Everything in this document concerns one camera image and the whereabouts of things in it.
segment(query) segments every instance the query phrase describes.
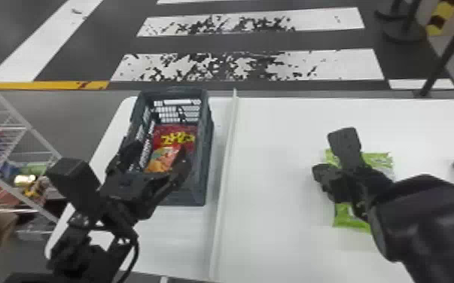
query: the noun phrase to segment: green snack package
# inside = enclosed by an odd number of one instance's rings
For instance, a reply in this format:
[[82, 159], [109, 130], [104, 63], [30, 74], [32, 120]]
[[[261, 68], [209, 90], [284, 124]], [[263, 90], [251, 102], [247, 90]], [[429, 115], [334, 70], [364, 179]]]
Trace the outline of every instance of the green snack package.
[[[362, 158], [365, 163], [372, 166], [374, 169], [382, 172], [390, 179], [394, 180], [393, 159], [389, 153], [362, 153]], [[339, 158], [337, 158], [332, 150], [329, 148], [325, 150], [325, 162], [341, 168]], [[357, 231], [370, 233], [369, 223], [357, 218], [353, 214], [352, 204], [349, 202], [342, 202], [334, 204], [334, 222], [332, 227], [345, 227]]]

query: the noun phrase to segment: crosswalk stripe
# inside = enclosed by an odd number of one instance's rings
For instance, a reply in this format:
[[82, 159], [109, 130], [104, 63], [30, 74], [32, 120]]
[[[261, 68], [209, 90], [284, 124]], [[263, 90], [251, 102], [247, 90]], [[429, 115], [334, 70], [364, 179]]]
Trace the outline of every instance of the crosswalk stripe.
[[149, 17], [137, 36], [210, 35], [363, 29], [357, 8]]
[[111, 81], [383, 80], [372, 49], [127, 54]]
[[[400, 79], [388, 80], [388, 83], [393, 90], [420, 90], [425, 81], [425, 79]], [[454, 83], [448, 78], [440, 78], [432, 88], [434, 90], [454, 90]]]
[[101, 2], [68, 0], [0, 65], [0, 82], [33, 81]]
[[183, 4], [191, 2], [219, 2], [219, 1], [257, 1], [257, 0], [158, 0], [158, 5], [163, 4]]

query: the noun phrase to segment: yellow line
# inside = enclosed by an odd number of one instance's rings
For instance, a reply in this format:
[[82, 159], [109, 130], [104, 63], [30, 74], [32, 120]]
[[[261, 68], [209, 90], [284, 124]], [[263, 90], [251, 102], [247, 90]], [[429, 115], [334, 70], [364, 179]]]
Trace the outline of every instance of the yellow line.
[[0, 83], [0, 90], [104, 90], [108, 81], [33, 81]]

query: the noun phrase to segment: white table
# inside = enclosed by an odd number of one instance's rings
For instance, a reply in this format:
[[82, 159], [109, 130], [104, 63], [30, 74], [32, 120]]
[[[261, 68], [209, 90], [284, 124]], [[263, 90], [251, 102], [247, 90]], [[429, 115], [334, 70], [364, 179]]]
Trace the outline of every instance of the white table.
[[331, 201], [311, 168], [326, 135], [354, 126], [364, 151], [391, 152], [397, 179], [454, 183], [454, 101], [240, 99], [222, 175], [214, 281], [410, 283], [371, 236], [331, 227]]
[[[311, 168], [321, 161], [329, 132], [354, 126], [364, 151], [391, 152], [398, 179], [430, 173], [454, 182], [454, 100], [239, 99], [232, 112], [230, 99], [210, 101], [217, 126], [212, 191], [227, 149], [218, 216], [214, 197], [205, 208], [158, 208], [136, 225], [135, 272], [230, 283], [411, 282], [400, 264], [379, 255], [369, 235], [331, 227], [332, 204]], [[92, 159], [100, 178], [132, 105], [133, 99], [123, 102]], [[228, 138], [225, 113], [235, 118]], [[71, 213], [68, 207], [46, 254]], [[104, 233], [92, 236], [110, 241]]]
[[[231, 98], [209, 100], [212, 119], [215, 122], [215, 135], [207, 204], [204, 207], [160, 206], [152, 218], [139, 221], [134, 229], [139, 234], [140, 255], [133, 272], [207, 280], [231, 101]], [[136, 97], [130, 97], [121, 103], [91, 159], [90, 166], [102, 182], [105, 179], [105, 167], [117, 153], [123, 135], [128, 130], [129, 117], [135, 102]], [[65, 231], [66, 222], [73, 212], [74, 208], [70, 204], [67, 205], [47, 242], [45, 248], [47, 258], [50, 256], [51, 248]], [[109, 233], [104, 232], [92, 232], [90, 236], [93, 238], [93, 244], [101, 245], [103, 248], [107, 248], [113, 239]], [[127, 268], [131, 258], [132, 255], [129, 254], [122, 269]]]

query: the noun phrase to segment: wire rack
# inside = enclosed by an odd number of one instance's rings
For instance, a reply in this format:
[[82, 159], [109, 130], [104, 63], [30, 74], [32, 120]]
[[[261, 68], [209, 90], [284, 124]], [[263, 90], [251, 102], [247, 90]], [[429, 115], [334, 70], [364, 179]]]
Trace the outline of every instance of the wire rack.
[[[35, 141], [30, 144], [35, 145], [38, 150], [29, 150], [28, 146], [21, 147], [22, 140], [28, 137]], [[57, 217], [44, 208], [47, 200], [62, 199], [56, 189], [46, 190], [45, 196], [37, 200], [26, 195], [21, 187], [15, 186], [12, 177], [7, 173], [4, 174], [3, 171], [7, 168], [23, 168], [30, 164], [47, 168], [60, 157], [53, 146], [0, 94], [0, 188], [4, 191], [3, 193], [12, 195], [12, 199], [16, 198], [16, 202], [19, 200], [17, 205], [0, 202], [0, 213], [39, 213], [44, 219], [56, 223]]]

